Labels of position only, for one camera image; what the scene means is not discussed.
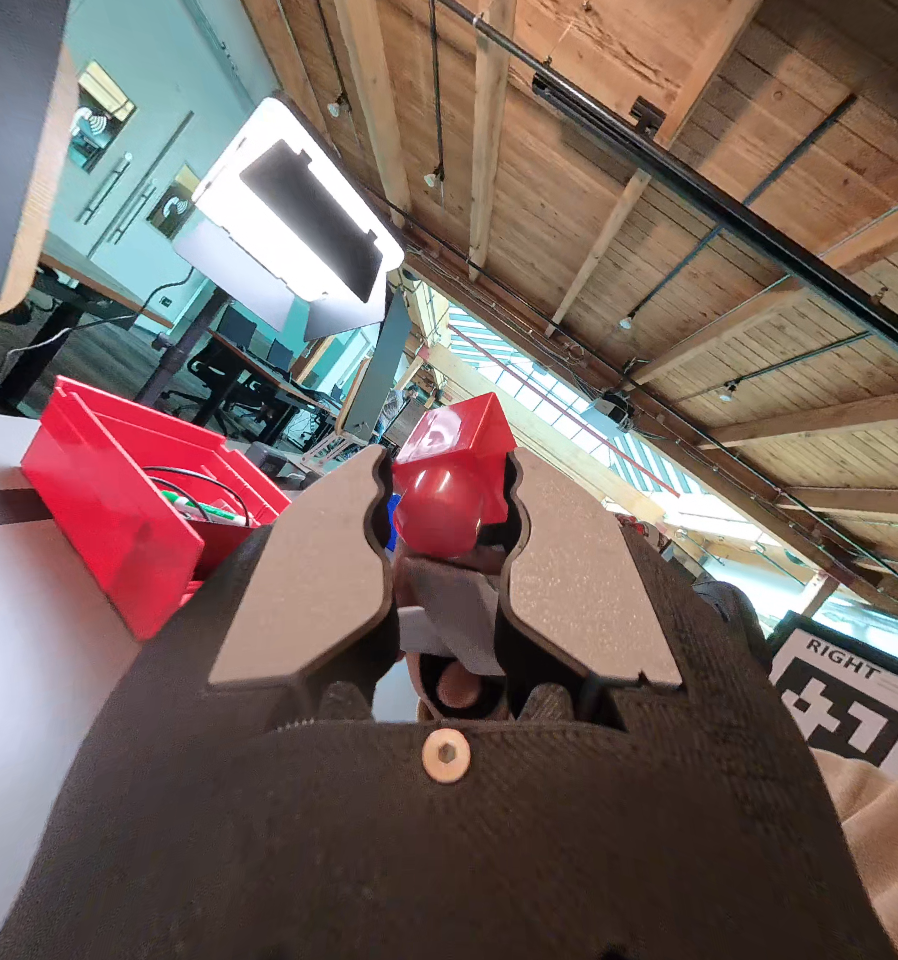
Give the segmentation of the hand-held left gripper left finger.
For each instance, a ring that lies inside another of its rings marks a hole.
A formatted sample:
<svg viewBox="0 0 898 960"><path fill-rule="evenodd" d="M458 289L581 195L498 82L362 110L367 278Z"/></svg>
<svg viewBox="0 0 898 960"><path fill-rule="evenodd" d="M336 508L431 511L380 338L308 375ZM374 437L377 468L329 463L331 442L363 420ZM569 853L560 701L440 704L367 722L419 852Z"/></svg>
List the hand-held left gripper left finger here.
<svg viewBox="0 0 898 960"><path fill-rule="evenodd" d="M369 445L272 524L210 671L221 690L374 690L398 657L387 451Z"/></svg>

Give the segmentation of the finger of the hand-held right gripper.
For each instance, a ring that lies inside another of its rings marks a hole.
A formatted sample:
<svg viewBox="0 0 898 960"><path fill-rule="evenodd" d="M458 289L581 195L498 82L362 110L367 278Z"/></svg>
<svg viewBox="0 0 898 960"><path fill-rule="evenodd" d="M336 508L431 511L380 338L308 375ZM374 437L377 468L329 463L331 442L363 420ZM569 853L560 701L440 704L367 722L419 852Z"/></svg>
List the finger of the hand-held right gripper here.
<svg viewBox="0 0 898 960"><path fill-rule="evenodd" d="M480 677L502 677L495 653L501 577L442 560L396 562L400 650L461 663Z"/></svg>

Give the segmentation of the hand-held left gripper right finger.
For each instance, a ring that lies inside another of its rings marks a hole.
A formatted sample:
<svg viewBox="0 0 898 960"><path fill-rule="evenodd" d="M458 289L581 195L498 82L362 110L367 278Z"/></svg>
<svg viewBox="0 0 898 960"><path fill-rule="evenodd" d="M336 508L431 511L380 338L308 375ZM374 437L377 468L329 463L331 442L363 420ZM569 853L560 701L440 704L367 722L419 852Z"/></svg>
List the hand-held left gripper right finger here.
<svg viewBox="0 0 898 960"><path fill-rule="evenodd" d="M509 461L520 534L503 567L500 612L581 678L680 687L616 515L529 449Z"/></svg>

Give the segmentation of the red plastic bin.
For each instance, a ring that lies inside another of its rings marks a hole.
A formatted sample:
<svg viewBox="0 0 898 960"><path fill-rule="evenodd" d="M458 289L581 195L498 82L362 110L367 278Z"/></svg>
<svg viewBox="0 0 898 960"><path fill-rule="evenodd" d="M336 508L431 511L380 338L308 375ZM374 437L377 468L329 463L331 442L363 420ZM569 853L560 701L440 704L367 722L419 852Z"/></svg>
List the red plastic bin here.
<svg viewBox="0 0 898 960"><path fill-rule="evenodd" d="M222 436L64 376L55 380L21 469L141 642L290 503ZM161 489L245 523L187 519Z"/></svg>

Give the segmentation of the person's right forearm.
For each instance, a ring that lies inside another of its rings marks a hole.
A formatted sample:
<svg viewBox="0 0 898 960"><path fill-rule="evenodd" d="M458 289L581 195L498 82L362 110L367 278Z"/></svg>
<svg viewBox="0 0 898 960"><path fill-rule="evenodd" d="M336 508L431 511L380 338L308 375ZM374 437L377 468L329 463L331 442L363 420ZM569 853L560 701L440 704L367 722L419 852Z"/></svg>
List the person's right forearm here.
<svg viewBox="0 0 898 960"><path fill-rule="evenodd" d="M898 778L813 750L863 886L898 951Z"/></svg>

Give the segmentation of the person's right hand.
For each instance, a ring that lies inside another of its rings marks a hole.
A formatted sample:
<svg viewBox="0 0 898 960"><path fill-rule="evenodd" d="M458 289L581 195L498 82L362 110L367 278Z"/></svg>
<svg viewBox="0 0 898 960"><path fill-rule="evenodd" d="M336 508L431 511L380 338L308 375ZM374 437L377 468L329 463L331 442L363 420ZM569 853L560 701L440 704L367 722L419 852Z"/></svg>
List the person's right hand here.
<svg viewBox="0 0 898 960"><path fill-rule="evenodd" d="M448 660L435 682L433 702L442 714L469 711L479 702L483 682L459 660Z"/></svg>

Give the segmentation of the green and white marker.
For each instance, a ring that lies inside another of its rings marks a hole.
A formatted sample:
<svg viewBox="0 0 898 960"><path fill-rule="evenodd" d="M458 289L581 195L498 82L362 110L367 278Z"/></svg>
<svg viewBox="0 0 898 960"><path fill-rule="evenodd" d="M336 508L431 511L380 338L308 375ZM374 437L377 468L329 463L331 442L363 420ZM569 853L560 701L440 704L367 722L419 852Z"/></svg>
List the green and white marker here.
<svg viewBox="0 0 898 960"><path fill-rule="evenodd" d="M245 517L226 509L195 501L177 489L160 489L159 493L188 520L243 526Z"/></svg>

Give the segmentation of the dark grey box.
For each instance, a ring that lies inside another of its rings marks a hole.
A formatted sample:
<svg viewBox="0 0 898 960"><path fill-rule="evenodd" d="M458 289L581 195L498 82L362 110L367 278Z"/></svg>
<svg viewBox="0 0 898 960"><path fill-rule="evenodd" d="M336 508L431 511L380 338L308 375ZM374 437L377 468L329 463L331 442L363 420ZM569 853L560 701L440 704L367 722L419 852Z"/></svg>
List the dark grey box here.
<svg viewBox="0 0 898 960"><path fill-rule="evenodd" d="M252 442L244 451L244 456L273 481L297 472L297 463L290 458L288 451L259 441Z"/></svg>

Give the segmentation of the grey upright panel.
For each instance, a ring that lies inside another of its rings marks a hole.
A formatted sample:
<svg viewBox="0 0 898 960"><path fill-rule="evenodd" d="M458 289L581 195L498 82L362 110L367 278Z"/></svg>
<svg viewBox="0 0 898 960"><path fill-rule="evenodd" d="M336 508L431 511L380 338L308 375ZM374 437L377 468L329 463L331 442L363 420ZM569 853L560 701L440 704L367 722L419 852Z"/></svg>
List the grey upright panel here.
<svg viewBox="0 0 898 960"><path fill-rule="evenodd" d="M397 379L411 330L406 300L396 288L370 357L363 359L336 420L337 433L359 444L371 442L384 403Z"/></svg>

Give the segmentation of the background wooden desk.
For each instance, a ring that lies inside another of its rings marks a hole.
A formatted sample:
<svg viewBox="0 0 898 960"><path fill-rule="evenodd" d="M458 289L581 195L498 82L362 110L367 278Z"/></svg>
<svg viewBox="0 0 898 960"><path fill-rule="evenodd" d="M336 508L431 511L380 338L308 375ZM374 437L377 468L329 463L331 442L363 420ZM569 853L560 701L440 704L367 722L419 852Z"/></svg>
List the background wooden desk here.
<svg viewBox="0 0 898 960"><path fill-rule="evenodd" d="M74 281L74 289L82 291L83 300L89 304L96 305L106 300L120 305L130 316L148 318L163 330L172 330L174 327L173 321L153 308L152 300L146 300L145 295L135 295L93 260L53 234L47 234L46 244L40 252L39 266Z"/></svg>

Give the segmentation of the studio light panel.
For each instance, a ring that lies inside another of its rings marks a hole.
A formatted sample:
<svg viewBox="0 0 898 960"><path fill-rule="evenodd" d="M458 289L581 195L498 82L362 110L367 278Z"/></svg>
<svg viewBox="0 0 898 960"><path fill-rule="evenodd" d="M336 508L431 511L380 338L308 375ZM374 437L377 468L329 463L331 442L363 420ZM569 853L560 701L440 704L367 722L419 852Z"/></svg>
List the studio light panel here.
<svg viewBox="0 0 898 960"><path fill-rule="evenodd" d="M296 305L307 340L383 322L404 242L286 94L255 107L192 203L174 252L274 331Z"/></svg>

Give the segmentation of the black ceiling light track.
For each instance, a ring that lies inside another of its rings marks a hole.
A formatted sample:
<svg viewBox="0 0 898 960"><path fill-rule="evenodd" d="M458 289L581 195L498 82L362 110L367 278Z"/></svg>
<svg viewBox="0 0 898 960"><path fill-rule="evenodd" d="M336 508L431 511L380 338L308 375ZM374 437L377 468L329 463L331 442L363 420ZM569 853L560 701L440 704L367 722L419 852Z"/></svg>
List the black ceiling light track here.
<svg viewBox="0 0 898 960"><path fill-rule="evenodd" d="M455 1L443 1L442 5L504 53L511 54L532 68L532 90L543 102L595 138L601 146L621 154L718 226L736 234L759 254L782 267L788 278L810 287L898 353L898 315L886 306L875 303L869 294L839 269L793 241L641 133L636 126L623 120L622 116L590 97L562 74L545 66L474 11Z"/></svg>

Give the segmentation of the wooden board with black sheet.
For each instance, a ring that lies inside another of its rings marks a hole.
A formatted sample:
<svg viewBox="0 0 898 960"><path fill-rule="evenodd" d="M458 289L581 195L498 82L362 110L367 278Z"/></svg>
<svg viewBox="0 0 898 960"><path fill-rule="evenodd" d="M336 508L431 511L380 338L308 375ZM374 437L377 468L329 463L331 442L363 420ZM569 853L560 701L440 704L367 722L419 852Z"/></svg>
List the wooden board with black sheet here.
<svg viewBox="0 0 898 960"><path fill-rule="evenodd" d="M33 280L78 91L64 45L69 1L0 1L0 314Z"/></svg>

